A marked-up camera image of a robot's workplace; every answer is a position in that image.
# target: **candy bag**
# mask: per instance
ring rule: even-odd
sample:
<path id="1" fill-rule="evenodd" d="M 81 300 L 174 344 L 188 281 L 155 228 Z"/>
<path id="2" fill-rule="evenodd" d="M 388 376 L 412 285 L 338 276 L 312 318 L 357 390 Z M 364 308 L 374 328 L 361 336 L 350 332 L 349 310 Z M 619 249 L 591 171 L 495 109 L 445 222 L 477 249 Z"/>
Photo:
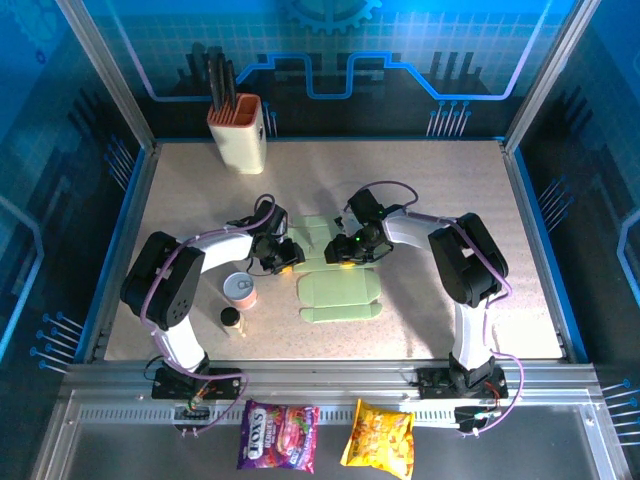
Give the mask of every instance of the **candy bag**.
<path id="1" fill-rule="evenodd" d="M 371 466 L 410 480 L 413 473 L 413 413 L 394 412 L 358 400 L 351 438 L 340 463 Z"/>
<path id="2" fill-rule="evenodd" d="M 288 468 L 313 473 L 318 407 L 249 400 L 242 416 L 238 469 Z"/>

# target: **blue edge trim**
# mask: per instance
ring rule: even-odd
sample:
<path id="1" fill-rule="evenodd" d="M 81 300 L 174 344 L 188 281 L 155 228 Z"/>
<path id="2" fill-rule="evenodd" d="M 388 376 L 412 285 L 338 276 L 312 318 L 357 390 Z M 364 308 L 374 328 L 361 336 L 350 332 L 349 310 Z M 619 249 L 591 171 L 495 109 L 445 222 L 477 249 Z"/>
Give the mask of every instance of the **blue edge trim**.
<path id="1" fill-rule="evenodd" d="M 133 172 L 131 173 L 131 180 L 129 181 L 127 193 L 125 194 L 124 200 L 122 201 L 122 206 L 120 207 L 120 213 L 118 215 L 118 220 L 116 221 L 116 226 L 113 229 L 111 242 L 109 242 L 109 249 L 107 250 L 107 255 L 105 256 L 104 264 L 102 265 L 102 270 L 100 271 L 100 277 L 98 278 L 98 284 L 96 285 L 96 293 L 94 294 L 93 300 L 91 301 L 91 306 L 89 307 L 89 312 L 87 313 L 87 320 L 85 321 L 84 328 L 82 329 L 82 335 L 80 336 L 78 348 L 76 349 L 76 353 L 73 359 L 74 363 L 82 363 L 84 361 L 84 355 L 86 353 L 87 347 L 89 346 L 88 343 L 96 323 L 98 310 L 103 300 L 102 295 L 107 285 L 107 278 L 109 277 L 109 273 L 114 266 L 113 264 L 115 252 L 118 244 L 120 243 L 120 238 L 122 237 L 124 222 L 127 218 L 127 215 L 129 214 L 129 208 L 131 208 L 131 202 L 133 201 L 133 196 L 138 185 L 140 172 L 142 171 L 142 164 L 144 163 L 144 157 L 145 150 L 141 148 L 140 152 L 138 152 L 138 157 L 136 158 L 136 165 L 133 168 Z"/>
<path id="2" fill-rule="evenodd" d="M 582 336 L 580 335 L 580 329 L 578 328 L 576 317 L 573 315 L 573 309 L 571 308 L 571 303 L 569 302 L 567 289 L 564 286 L 562 275 L 560 275 L 560 268 L 558 267 L 556 256 L 553 253 L 551 239 L 549 238 L 547 229 L 544 226 L 542 212 L 540 211 L 540 206 L 538 205 L 538 202 L 536 200 L 536 195 L 533 190 L 533 184 L 531 183 L 531 178 L 529 177 L 529 172 L 527 171 L 527 167 L 524 164 L 524 157 L 522 156 L 522 152 L 520 152 L 520 148 L 517 148 L 514 153 L 516 164 L 518 165 L 518 170 L 520 171 L 520 175 L 522 176 L 522 183 L 524 183 L 527 200 L 529 201 L 531 210 L 533 211 L 533 218 L 536 222 L 536 228 L 540 233 L 542 248 L 544 249 L 544 254 L 547 257 L 547 261 L 549 262 L 551 278 L 556 287 L 558 298 L 560 299 L 560 308 L 564 313 L 564 320 L 567 325 L 569 336 L 571 337 L 571 344 L 573 345 L 573 351 L 576 355 L 576 360 L 578 361 L 578 363 L 588 363 L 589 357 L 587 356 L 587 351 L 584 347 L 584 343 L 582 342 Z"/>

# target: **glass wall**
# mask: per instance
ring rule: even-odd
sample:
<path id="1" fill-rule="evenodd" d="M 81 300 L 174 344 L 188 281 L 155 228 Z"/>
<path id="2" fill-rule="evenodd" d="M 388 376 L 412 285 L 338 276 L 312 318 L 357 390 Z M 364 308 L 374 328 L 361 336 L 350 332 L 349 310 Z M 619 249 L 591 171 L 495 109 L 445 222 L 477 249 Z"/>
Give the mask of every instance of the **glass wall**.
<path id="1" fill-rule="evenodd" d="M 0 31 L 0 478 L 23 479 L 139 147 L 54 2 L 3 2 Z"/>
<path id="2" fill-rule="evenodd" d="M 521 145 L 587 354 L 604 387 L 631 380 L 611 395 L 640 388 L 639 18 L 637 1 L 602 0 Z"/>
<path id="3" fill-rule="evenodd" d="M 502 136 L 573 4 L 87 1 L 157 137 L 210 137 L 219 51 L 271 136 Z"/>

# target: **table surface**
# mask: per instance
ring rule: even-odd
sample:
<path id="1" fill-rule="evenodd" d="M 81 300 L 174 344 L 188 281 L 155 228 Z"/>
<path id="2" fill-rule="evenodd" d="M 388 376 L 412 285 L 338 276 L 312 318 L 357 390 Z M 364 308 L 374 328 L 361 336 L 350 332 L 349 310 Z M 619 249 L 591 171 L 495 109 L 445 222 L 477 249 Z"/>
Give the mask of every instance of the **table surface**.
<path id="1" fill-rule="evenodd" d="M 238 175 L 223 165 L 213 143 L 166 144 L 138 232 L 131 263 L 157 230 L 176 237 L 212 230 L 252 212 L 269 192 L 294 215 L 336 215 L 363 184 L 393 179 L 420 194 L 418 212 L 460 216 L 475 212 L 509 264 L 514 295 L 492 307 L 492 340 L 522 358 L 559 358 L 555 328 L 511 184 L 495 141 L 294 141 L 269 143 L 260 175 Z M 410 193 L 374 187 L 383 205 Z M 227 264 L 200 278 L 191 322 L 211 359 L 447 358 L 453 345 L 453 302 L 439 282 L 433 256 L 400 245 L 376 268 L 382 313 L 372 320 L 309 324 L 302 320 L 296 283 L 285 273 L 256 278 L 258 303 L 245 312 L 247 336 L 229 337 L 219 323 L 227 306 L 222 282 L 246 262 Z M 149 332 L 120 303 L 108 360 L 156 354 Z"/>

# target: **yellow snack bag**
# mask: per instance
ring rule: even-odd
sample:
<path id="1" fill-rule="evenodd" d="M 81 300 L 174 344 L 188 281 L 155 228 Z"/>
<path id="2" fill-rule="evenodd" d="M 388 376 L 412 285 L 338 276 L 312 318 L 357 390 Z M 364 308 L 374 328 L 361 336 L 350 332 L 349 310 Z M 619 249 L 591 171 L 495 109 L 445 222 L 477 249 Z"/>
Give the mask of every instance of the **yellow snack bag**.
<path id="1" fill-rule="evenodd" d="M 358 400 L 356 418 L 340 464 L 374 467 L 410 480 L 413 474 L 413 413 L 394 412 Z"/>

